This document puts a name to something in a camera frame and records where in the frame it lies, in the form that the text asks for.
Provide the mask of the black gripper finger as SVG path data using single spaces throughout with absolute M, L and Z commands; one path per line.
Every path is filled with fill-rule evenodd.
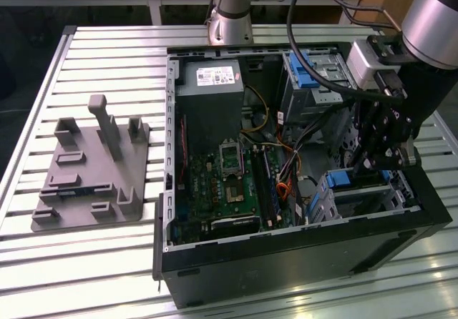
M 364 166 L 366 160 L 371 159 L 375 145 L 379 140 L 379 116 L 382 104 L 380 102 L 361 101 L 356 108 L 355 128 L 358 130 L 358 146 L 354 151 L 351 166 L 355 175 L 363 172 L 363 169 L 371 168 Z
M 368 170 L 400 170 L 404 166 L 400 144 L 371 138 L 364 148 L 362 165 Z

